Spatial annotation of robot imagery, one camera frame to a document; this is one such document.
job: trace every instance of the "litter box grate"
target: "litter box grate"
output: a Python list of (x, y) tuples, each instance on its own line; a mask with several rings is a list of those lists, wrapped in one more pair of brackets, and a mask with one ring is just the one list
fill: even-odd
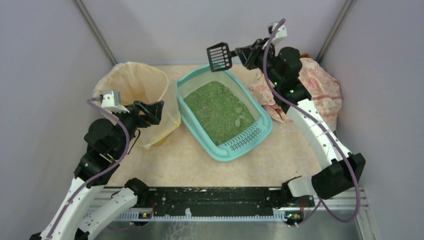
[(223, 145), (231, 151), (236, 152), (259, 137), (263, 131), (264, 130), (260, 127), (260, 125), (255, 122), (242, 133), (225, 142)]

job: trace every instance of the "pink fabric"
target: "pink fabric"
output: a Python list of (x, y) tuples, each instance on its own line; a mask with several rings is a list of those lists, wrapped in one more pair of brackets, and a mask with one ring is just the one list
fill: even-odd
[[(309, 91), (315, 106), (331, 130), (336, 130), (337, 116), (342, 107), (342, 95), (337, 80), (328, 74), (312, 58), (301, 58), (302, 69), (299, 80)], [(272, 119), (280, 123), (291, 121), (274, 101), (274, 96), (265, 82), (264, 74), (258, 73), (249, 92), (266, 110)]]

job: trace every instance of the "beige plastic bag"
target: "beige plastic bag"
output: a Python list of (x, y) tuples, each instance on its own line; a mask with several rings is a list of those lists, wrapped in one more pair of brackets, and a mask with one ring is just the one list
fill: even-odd
[(123, 105), (132, 104), (134, 101), (147, 104), (160, 100), (165, 102), (160, 124), (140, 129), (138, 146), (149, 149), (180, 125), (177, 87), (161, 70), (138, 62), (119, 63), (97, 83), (93, 97), (112, 89), (120, 91)]

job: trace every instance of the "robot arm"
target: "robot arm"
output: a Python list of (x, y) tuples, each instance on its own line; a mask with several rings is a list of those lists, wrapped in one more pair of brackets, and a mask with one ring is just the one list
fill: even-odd
[[(272, 24), (268, 31), (271, 33), (277, 26)], [(365, 159), (352, 152), (340, 143), (330, 128), (318, 114), (308, 90), (299, 81), (299, 71), (302, 68), (299, 50), (293, 47), (284, 47), (275, 54), (273, 43), (279, 42), (287, 36), (287, 29), (282, 25), (276, 33), (277, 38), (272, 40), (266, 59), (266, 71), (269, 80), (274, 83), (274, 90), (290, 103), (300, 107), (318, 120), (315, 123), (294, 107), (274, 97), (275, 102), (285, 114), (291, 118), (302, 130), (315, 152), (322, 169), (313, 176), (300, 176), (290, 179), (282, 184), (280, 193), (277, 194), (278, 203), (294, 203), (299, 197), (317, 194), (322, 199), (331, 198), (354, 186), (350, 172), (342, 156), (328, 139), (330, 134), (338, 143), (343, 154), (347, 157), (357, 179), (361, 177)], [(248, 70), (260, 69), (264, 71), (265, 47), (269, 39), (257, 39), (253, 44), (237, 47), (230, 51), (227, 43), (221, 42), (207, 49), (210, 70), (212, 72), (228, 70), (232, 67), (233, 57), (239, 57), (241, 63)]]
[[(130, 139), (135, 137), (138, 128), (158, 125), (161, 121), (163, 101), (152, 104), (135, 101), (133, 104), (123, 106), (117, 90), (105, 91), (98, 100), (101, 101), (102, 108), (111, 111), (119, 119)], [(126, 145), (129, 144), (124, 129), (106, 118), (94, 121), (88, 128), (84, 140), (88, 143), (87, 152), (74, 171), (74, 178), (65, 199), (47, 228), (32, 235), (31, 240), (94, 239), (123, 211), (135, 204), (142, 206), (147, 204), (146, 193), (149, 188), (135, 178), (129, 180), (125, 188), (100, 211), (90, 216), (90, 221), (82, 222), (95, 195), (104, 188), (119, 167), (119, 164), (115, 163), (126, 154)]]

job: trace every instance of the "wire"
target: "wire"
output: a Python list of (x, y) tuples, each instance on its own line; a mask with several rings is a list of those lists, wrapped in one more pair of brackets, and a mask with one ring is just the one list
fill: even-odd
[(305, 201), (303, 199), (300, 200), (300, 213), (303, 213), (305, 209)]
[(295, 108), (296, 110), (298, 110), (299, 112), (301, 112), (303, 115), (305, 115), (306, 117), (308, 117), (309, 119), (311, 119), (314, 123), (316, 123), (321, 129), (322, 131), (325, 133), (325, 135), (327, 136), (327, 138), (330, 140), (330, 142), (333, 144), (333, 146), (336, 148), (336, 150), (338, 151), (338, 153), (340, 154), (340, 156), (343, 158), (343, 161), (346, 163), (347, 169), (349, 170), (350, 176), (352, 178), (352, 182), (355, 188), (355, 193), (356, 193), (356, 206), (355, 206), (355, 210), (353, 211), (353, 214), (350, 218), (348, 219), (341, 219), (339, 217), (337, 217), (329, 208), (328, 206), (325, 204), (325, 202), (319, 198), (319, 202), (316, 205), (316, 207), (312, 210), (312, 212), (307, 216), (307, 218), (305, 218), (303, 220), (302, 223), (304, 223), (306, 220), (308, 220), (312, 214), (315, 213), (315, 211), (318, 209), (318, 207), (322, 204), (324, 206), (324, 208), (328, 211), (328, 213), (335, 218), (336, 220), (342, 222), (342, 223), (349, 223), (353, 220), (356, 219), (359, 210), (360, 210), (360, 192), (359, 192), (359, 186), (358, 186), (358, 180), (355, 176), (355, 172), (352, 169), (351, 164), (349, 163), (348, 159), (346, 158), (346, 156), (343, 154), (342, 149), (340, 148), (340, 146), (337, 144), (337, 142), (333, 139), (333, 137), (330, 135), (330, 133), (327, 131), (327, 129), (321, 124), (319, 123), (319, 121), (317, 119), (315, 119), (313, 116), (311, 116), (309, 113), (307, 113), (306, 111), (304, 111), (303, 109), (301, 109), (300, 107), (296, 106), (295, 104), (291, 103), (290, 101), (288, 101), (287, 99), (285, 99), (284, 97), (282, 97), (272, 86), (270, 79), (268, 78), (268, 70), (267, 70), (267, 58), (268, 58), (268, 52), (270, 50), (270, 46), (271, 46), (271, 42), (272, 40), (276, 37), (277, 31), (278, 29), (286, 22), (286, 19), (283, 18), (281, 19), (277, 26), (275, 27), (275, 29), (272, 31), (271, 35), (269, 36), (268, 39), (268, 44), (265, 47), (265, 51), (263, 53), (263, 75), (265, 77), (266, 80), (266, 84), (268, 85), (269, 89), (271, 90), (272, 94), (274, 94), (278, 99), (280, 99), (283, 103), (289, 105), (290, 107)]
[(130, 154), (131, 150), (133, 149), (134, 145), (136, 144), (137, 140), (139, 139), (140, 135), (142, 134), (142, 131), (140, 131), (140, 129), (137, 128), (138, 131), (138, 135), (134, 140), (134, 143), (131, 145), (131, 147), (129, 148), (128, 152), (126, 153), (127, 155)]
[(89, 99), (87, 99), (87, 104), (90, 105), (91, 107), (93, 107), (95, 110), (99, 111), (100, 113), (106, 115), (107, 117), (111, 118), (113, 121), (115, 121), (123, 130), (123, 133), (125, 134), (125, 148), (122, 152), (122, 155), (120, 156), (120, 158), (111, 166), (109, 166), (108, 168), (106, 168), (105, 170), (97, 173), (96, 175), (90, 177), (87, 181), (85, 181), (83, 184), (81, 184), (81, 186), (79, 186), (76, 191), (69, 197), (69, 199), (67, 200), (67, 204), (65, 204), (62, 208), (62, 210), (60, 211), (59, 215), (57, 216), (56, 220), (53, 222), (50, 231), (48, 231), (47, 234), (47, 238), (50, 239), (52, 237), (53, 232), (55, 231), (56, 227), (58, 226), (60, 220), (62, 219), (63, 215), (65, 214), (66, 209), (69, 206), (69, 203), (72, 203), (72, 201), (74, 200), (74, 198), (81, 192), (81, 190), (83, 190), (89, 183), (93, 182), (94, 180), (96, 180), (97, 178), (100, 178), (101, 176), (107, 174), (108, 172), (110, 172), (112, 169), (116, 168), (124, 159), (128, 148), (130, 146), (130, 134), (128, 133), (127, 128), (124, 126), (124, 124), (119, 120), (119, 118), (117, 118), (116, 116), (114, 116), (112, 113), (109, 113), (108, 111), (106, 111), (105, 109), (97, 106), (96, 104), (94, 104), (92, 101), (96, 101), (97, 98), (95, 97), (91, 97)]

